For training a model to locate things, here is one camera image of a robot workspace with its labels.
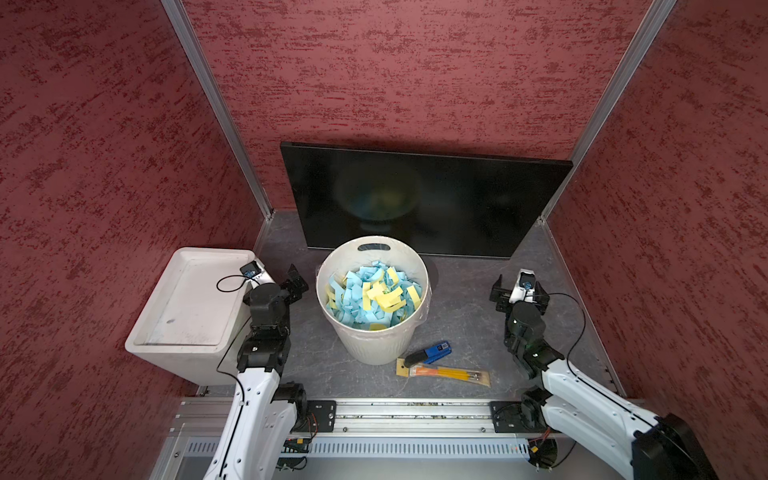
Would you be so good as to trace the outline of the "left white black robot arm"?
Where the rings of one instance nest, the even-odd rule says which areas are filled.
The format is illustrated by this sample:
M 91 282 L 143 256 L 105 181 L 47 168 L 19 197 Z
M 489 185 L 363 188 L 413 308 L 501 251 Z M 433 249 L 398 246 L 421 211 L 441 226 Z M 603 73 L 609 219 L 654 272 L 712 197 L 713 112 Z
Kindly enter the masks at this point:
M 303 386 L 283 384 L 281 377 L 291 347 L 290 305 L 308 284 L 294 266 L 277 283 L 260 260 L 242 266 L 240 276 L 251 285 L 243 296 L 249 332 L 230 376 L 235 395 L 206 479 L 272 478 L 286 439 L 307 410 Z

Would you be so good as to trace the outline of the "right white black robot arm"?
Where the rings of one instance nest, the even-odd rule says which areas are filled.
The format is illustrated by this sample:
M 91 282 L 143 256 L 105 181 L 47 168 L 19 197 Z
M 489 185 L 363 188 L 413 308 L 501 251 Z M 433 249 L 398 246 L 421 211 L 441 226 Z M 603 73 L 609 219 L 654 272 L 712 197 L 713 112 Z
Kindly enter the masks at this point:
M 714 479 L 717 474 L 692 428 L 674 414 L 659 416 L 583 374 L 545 339 L 551 294 L 533 271 L 514 286 L 496 280 L 489 299 L 504 313 L 504 345 L 538 386 L 519 402 L 528 430 L 554 430 L 571 438 L 624 479 Z

